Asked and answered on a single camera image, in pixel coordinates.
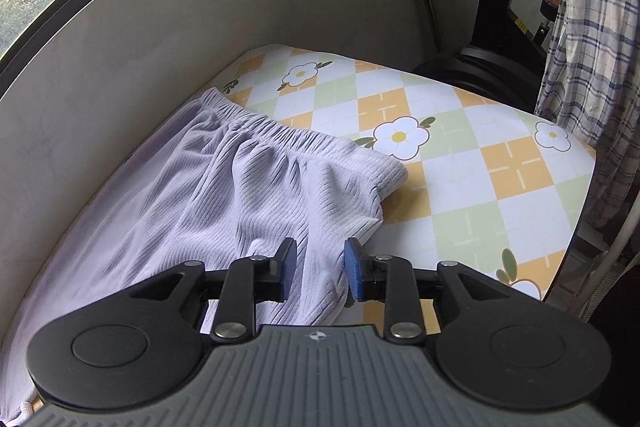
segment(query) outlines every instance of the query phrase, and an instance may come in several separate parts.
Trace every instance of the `plaid cloth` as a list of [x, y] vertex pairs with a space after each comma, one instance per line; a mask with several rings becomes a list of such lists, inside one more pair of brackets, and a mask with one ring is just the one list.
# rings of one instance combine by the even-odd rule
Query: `plaid cloth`
[[639, 5], [639, 0], [562, 0], [536, 104], [536, 115], [596, 150], [585, 206], [596, 227], [620, 209], [638, 170]]

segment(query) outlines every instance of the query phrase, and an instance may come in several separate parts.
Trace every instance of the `white pole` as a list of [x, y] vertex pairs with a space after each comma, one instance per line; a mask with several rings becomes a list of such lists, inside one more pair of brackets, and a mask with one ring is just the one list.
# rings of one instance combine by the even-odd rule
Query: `white pole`
[[595, 269], [589, 280], [585, 283], [584, 288], [580, 290], [578, 295], [575, 296], [574, 302], [572, 302], [569, 308], [569, 313], [572, 315], [580, 314], [580, 311], [590, 299], [594, 291], [600, 286], [600, 283], [604, 279], [613, 263], [617, 261], [618, 257], [622, 253], [622, 249], [628, 243], [631, 234], [634, 233], [638, 222], [640, 221], [640, 193], [636, 196], [628, 216], [626, 216], [625, 222], [622, 224], [618, 235], [613, 241], [613, 245], [609, 248], [609, 251], [605, 254], [604, 259], [600, 265]]

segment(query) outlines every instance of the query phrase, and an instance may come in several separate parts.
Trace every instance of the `table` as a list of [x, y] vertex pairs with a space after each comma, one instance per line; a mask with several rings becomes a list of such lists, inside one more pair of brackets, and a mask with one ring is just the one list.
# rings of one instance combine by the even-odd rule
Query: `table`
[[248, 110], [401, 160], [367, 242], [418, 268], [453, 259], [542, 299], [572, 238], [595, 153], [562, 128], [414, 74], [272, 44], [216, 86]]

